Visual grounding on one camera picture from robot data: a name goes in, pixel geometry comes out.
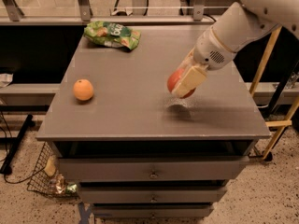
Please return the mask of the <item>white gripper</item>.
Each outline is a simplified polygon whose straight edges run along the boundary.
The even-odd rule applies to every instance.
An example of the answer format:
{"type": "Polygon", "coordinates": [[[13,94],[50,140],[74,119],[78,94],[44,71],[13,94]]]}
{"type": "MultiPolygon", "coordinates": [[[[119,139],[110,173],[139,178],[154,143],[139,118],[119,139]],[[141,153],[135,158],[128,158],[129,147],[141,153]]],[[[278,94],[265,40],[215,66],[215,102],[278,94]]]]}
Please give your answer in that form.
{"type": "Polygon", "coordinates": [[[207,70],[219,70],[232,61],[235,55],[235,52],[221,44],[212,28],[208,28],[198,37],[194,49],[178,66],[181,77],[171,93],[182,98],[206,80],[206,70],[199,65],[194,65],[194,61],[204,65],[207,70]]]}

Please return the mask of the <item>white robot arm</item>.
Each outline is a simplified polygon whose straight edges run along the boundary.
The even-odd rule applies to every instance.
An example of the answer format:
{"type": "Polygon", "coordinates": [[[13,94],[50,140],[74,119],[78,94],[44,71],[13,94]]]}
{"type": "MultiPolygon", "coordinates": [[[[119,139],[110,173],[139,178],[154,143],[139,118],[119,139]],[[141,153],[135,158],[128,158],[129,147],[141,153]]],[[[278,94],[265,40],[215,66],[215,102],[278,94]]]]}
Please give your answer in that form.
{"type": "Polygon", "coordinates": [[[238,0],[196,40],[193,49],[167,80],[177,98],[201,85],[209,70],[218,70],[247,44],[282,26],[299,38],[299,0],[238,0]]]}

